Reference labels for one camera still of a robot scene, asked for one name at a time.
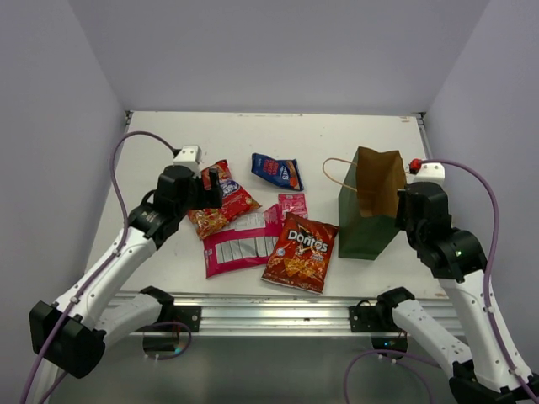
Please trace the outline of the large pink snack bag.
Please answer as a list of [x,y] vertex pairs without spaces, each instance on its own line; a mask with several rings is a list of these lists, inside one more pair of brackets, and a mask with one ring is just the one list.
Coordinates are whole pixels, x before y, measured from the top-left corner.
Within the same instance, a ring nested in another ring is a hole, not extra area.
[[266,264],[283,226],[281,209],[274,204],[264,212],[242,215],[203,240],[205,276]]

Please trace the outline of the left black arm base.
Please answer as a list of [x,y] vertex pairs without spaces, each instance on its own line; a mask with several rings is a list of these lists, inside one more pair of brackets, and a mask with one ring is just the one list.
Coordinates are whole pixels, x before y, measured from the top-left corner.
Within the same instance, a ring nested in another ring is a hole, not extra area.
[[140,290],[144,295],[154,298],[161,306],[157,320],[152,324],[162,322],[181,322],[187,326],[191,332],[198,332],[200,329],[201,307],[200,306],[177,306],[175,299],[167,292],[153,286],[147,286]]

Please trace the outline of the red snack mix bag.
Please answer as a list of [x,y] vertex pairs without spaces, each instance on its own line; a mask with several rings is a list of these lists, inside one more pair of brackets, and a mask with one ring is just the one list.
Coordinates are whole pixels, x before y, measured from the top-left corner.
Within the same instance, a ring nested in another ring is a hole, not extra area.
[[227,160],[220,160],[201,172],[204,185],[209,184],[210,172],[218,174],[222,191],[222,206],[218,209],[191,210],[188,213],[189,220],[200,240],[205,240],[238,217],[254,212],[261,207],[261,204],[234,180]]

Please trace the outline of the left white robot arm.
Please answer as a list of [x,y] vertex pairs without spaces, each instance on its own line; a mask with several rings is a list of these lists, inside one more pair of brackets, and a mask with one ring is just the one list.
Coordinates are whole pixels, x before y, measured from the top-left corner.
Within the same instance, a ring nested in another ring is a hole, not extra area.
[[157,187],[127,216],[126,226],[102,258],[53,303],[29,313],[32,347],[77,379],[104,355],[110,332],[98,324],[120,287],[178,229],[189,211],[219,208],[222,190],[215,168],[198,178],[185,166],[167,166]]

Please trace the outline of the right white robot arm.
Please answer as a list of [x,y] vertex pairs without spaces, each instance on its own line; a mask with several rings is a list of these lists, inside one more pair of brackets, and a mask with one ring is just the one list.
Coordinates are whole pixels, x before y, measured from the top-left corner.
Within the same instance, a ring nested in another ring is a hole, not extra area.
[[451,224],[448,198],[436,183],[398,192],[397,226],[451,301],[466,340],[459,341],[400,287],[377,298],[382,329],[399,328],[442,368],[459,403],[516,403],[538,395],[538,375],[520,356],[486,279],[479,240]]

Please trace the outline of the green paper bag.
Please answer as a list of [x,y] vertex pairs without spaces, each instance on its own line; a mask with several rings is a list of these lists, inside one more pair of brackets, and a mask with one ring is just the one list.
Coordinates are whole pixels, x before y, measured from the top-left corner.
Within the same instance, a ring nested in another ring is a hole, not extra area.
[[376,260],[398,234],[398,190],[407,184],[400,152],[360,146],[353,160],[329,157],[322,170],[340,186],[338,256]]

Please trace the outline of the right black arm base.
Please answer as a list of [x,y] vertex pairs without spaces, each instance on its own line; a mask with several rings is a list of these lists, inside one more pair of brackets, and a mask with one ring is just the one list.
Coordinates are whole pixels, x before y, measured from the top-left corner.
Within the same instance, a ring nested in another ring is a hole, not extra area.
[[401,332],[402,329],[393,320],[392,310],[404,301],[414,299],[415,296],[409,290],[398,287],[377,296],[374,305],[370,305],[367,300],[361,300],[348,308],[350,331]]

